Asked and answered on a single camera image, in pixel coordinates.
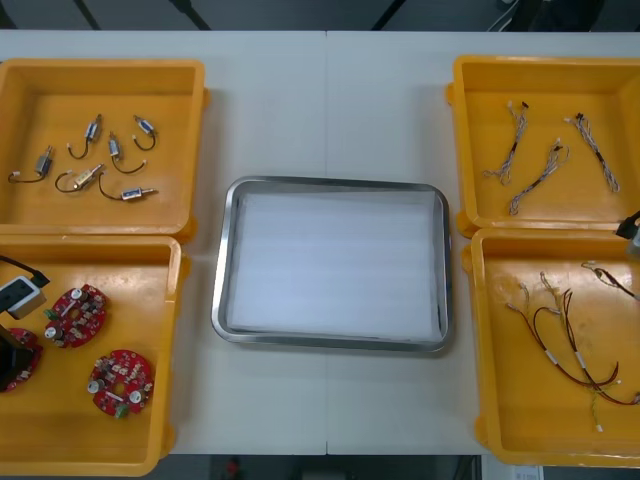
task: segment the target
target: dark floor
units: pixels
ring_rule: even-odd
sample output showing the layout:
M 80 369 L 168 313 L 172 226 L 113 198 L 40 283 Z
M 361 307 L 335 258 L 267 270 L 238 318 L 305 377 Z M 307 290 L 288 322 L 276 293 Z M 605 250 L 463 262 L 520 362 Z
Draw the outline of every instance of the dark floor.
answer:
M 192 0 L 213 30 L 369 30 L 392 0 Z M 386 25 L 398 31 L 485 31 L 503 0 L 407 0 Z M 0 0 L 18 28 L 89 29 L 73 0 Z M 169 0 L 84 0 L 103 30 L 195 30 Z M 640 1 L 605 0 L 594 31 L 633 31 Z

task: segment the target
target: table surface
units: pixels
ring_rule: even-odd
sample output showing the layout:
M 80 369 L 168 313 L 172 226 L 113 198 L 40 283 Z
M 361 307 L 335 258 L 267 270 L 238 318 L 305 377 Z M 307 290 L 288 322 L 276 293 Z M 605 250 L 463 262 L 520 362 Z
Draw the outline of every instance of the table surface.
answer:
M 444 88 L 461 54 L 639 56 L 637 34 L 0 32 L 0 58 L 190 57 L 206 67 L 195 214 L 173 366 L 175 453 L 478 454 L 467 243 L 438 357 L 239 345 L 210 321 L 227 187 L 244 175 L 424 182 L 460 210 Z

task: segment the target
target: yellow storage tray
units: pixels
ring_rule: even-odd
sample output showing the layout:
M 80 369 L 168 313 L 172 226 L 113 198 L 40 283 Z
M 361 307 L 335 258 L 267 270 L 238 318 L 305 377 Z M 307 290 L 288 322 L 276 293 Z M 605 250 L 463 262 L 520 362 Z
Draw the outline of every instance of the yellow storage tray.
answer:
M 192 60 L 39 60 L 10 59 L 0 66 L 0 234 L 152 234 L 188 240 L 194 234 L 192 197 L 202 110 L 208 100 L 204 66 Z M 103 130 L 86 158 L 84 133 L 100 113 Z M 158 131 L 151 151 L 132 141 L 150 139 L 133 115 Z M 113 131 L 124 152 L 123 169 L 143 159 L 134 175 L 117 172 L 107 139 Z M 55 149 L 48 177 L 35 184 L 9 184 L 12 171 L 34 178 L 35 163 L 48 145 Z M 156 188 L 138 202 L 115 202 L 100 195 L 98 185 L 62 194 L 54 188 L 66 170 L 79 173 L 104 163 L 105 189 Z
M 181 248 L 169 237 L 0 236 L 0 253 L 41 270 L 46 306 L 5 328 L 27 328 L 44 352 L 33 376 L 0 394 L 0 474 L 126 475 L 151 471 L 172 447 L 168 425 L 170 363 L 178 298 L 186 274 Z M 0 284 L 21 275 L 0 264 Z M 42 311 L 70 288 L 92 284 L 109 297 L 107 321 L 86 345 L 60 349 L 44 338 Z M 149 360 L 155 385 L 149 405 L 118 420 L 87 393 L 94 362 L 115 349 Z
M 640 303 L 602 284 L 581 267 L 594 260 L 632 291 L 640 292 L 640 263 L 625 255 L 626 242 L 607 232 L 482 229 L 463 252 L 475 316 L 480 396 L 478 440 L 509 464 L 640 467 L 638 406 L 597 399 L 551 363 L 522 318 L 522 282 L 531 309 L 553 306 L 540 281 L 571 288 L 570 318 L 578 349 L 596 380 L 620 362 L 622 384 L 607 393 L 626 400 L 640 391 Z M 583 378 L 562 321 L 544 315 L 538 329 L 549 351 L 576 378 Z
M 615 230 L 637 211 L 640 190 L 640 60 L 463 56 L 447 89 L 453 105 L 463 212 L 460 232 L 479 228 Z M 518 145 L 511 183 L 485 177 L 498 169 L 515 138 L 507 109 L 529 105 L 528 127 Z M 620 184 L 612 193 L 596 156 L 566 117 L 584 113 L 604 158 Z M 516 216 L 511 199 L 545 168 L 560 137 L 571 157 L 525 196 Z

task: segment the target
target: red circuit board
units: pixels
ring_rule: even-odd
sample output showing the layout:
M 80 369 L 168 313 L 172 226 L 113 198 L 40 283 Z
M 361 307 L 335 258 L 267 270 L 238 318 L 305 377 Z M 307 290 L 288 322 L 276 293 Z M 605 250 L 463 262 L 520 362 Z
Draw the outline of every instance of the red circuit board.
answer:
M 90 385 L 100 382 L 93 403 L 107 415 L 121 418 L 128 412 L 140 413 L 149 402 L 153 393 L 153 370 L 136 352 L 114 350 L 108 357 L 96 361 L 89 382 Z
M 31 375 L 33 374 L 33 371 L 38 366 L 40 358 L 42 357 L 42 347 L 38 345 L 38 337 L 35 333 L 32 333 L 29 330 L 25 330 L 23 328 L 10 328 L 9 333 L 11 333 L 11 335 L 13 335 L 13 338 L 18 340 L 22 345 L 33 350 L 34 355 L 33 359 L 31 359 L 31 364 L 25 370 L 23 370 L 20 375 L 18 375 L 18 377 L 7 386 L 7 388 L 5 388 L 0 393 L 10 392 L 21 383 L 29 380 L 29 378 L 31 378 Z
M 87 298 L 74 300 L 72 292 L 80 290 Z M 97 288 L 85 284 L 81 289 L 71 289 L 62 295 L 53 305 L 52 311 L 57 316 L 45 327 L 55 328 L 58 334 L 51 338 L 53 344 L 60 348 L 76 348 L 95 337 L 107 318 L 105 306 L 107 296 Z

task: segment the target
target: metal tray rim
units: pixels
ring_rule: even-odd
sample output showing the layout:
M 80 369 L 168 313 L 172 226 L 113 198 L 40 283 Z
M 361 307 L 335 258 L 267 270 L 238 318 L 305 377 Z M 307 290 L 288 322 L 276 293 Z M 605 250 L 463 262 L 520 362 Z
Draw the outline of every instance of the metal tray rim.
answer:
M 432 191 L 442 204 L 442 231 L 443 231 L 443 257 L 444 257 L 444 305 L 446 312 L 443 315 L 446 321 L 445 333 L 440 342 L 411 342 L 391 341 L 373 337 L 344 337 L 325 336 L 312 334 L 287 334 L 263 333 L 263 332 L 235 332 L 227 329 L 226 322 L 221 321 L 221 306 L 224 287 L 228 283 L 227 264 L 230 260 L 230 240 L 232 238 L 231 220 L 232 208 L 236 198 L 236 192 L 241 185 L 254 182 L 286 183 L 295 185 L 313 185 L 327 187 L 352 187 L 368 189 L 387 189 L 397 191 Z M 216 264 L 216 276 L 213 289 L 211 307 L 211 324 L 216 333 L 229 342 L 242 343 L 270 343 L 279 345 L 300 345 L 310 347 L 352 348 L 367 350 L 391 350 L 408 352 L 438 352 L 442 350 L 453 336 L 453 294 L 451 280 L 451 233 L 449 229 L 449 204 L 442 192 L 429 184 L 379 182 L 371 180 L 342 180 L 330 178 L 310 177 L 272 177 L 272 176 L 247 176 L 236 180 L 227 191 L 224 208 L 222 231 L 220 234 L 220 247 Z

